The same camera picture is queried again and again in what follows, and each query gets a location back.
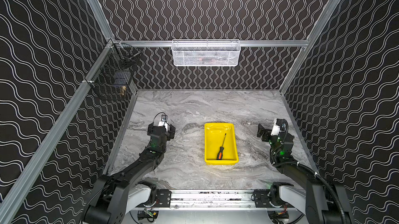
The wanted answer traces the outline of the orange black handled screwdriver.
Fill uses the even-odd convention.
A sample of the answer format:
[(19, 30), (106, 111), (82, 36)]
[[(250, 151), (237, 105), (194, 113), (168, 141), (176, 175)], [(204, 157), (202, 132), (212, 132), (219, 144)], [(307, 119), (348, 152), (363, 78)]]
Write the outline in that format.
[(226, 136), (227, 136), (227, 134), (225, 133), (225, 134), (224, 134), (224, 137), (223, 137), (222, 145), (220, 146), (219, 152), (218, 152), (218, 154), (217, 154), (217, 160), (218, 160), (218, 161), (222, 160), (222, 158), (223, 158), (224, 143), (225, 143)]

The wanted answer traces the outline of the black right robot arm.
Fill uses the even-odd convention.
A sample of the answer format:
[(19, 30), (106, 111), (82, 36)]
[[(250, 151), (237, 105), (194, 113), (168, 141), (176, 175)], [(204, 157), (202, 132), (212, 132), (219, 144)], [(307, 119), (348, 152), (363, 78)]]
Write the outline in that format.
[(256, 205), (266, 200), (273, 207), (293, 206), (310, 224), (353, 224), (355, 220), (344, 186), (324, 179), (319, 172), (296, 160), (292, 155), (294, 137), (288, 130), (285, 119), (276, 119), (271, 129), (259, 124), (257, 137), (269, 143), (271, 165), (300, 187), (274, 182), (268, 194), (254, 193)]

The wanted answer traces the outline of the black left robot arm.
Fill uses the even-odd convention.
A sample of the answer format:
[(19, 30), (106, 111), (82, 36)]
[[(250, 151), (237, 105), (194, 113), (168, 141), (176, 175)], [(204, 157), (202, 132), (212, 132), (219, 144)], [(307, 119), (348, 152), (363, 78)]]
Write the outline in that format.
[(166, 152), (167, 142), (174, 138), (176, 128), (164, 122), (161, 126), (149, 124), (147, 135), (150, 141), (139, 154), (139, 158), (122, 171), (100, 176), (84, 207), (80, 223), (120, 224), (128, 212), (129, 193), (137, 186), (149, 189), (149, 195), (141, 203), (156, 202), (156, 186), (141, 178), (154, 171)]

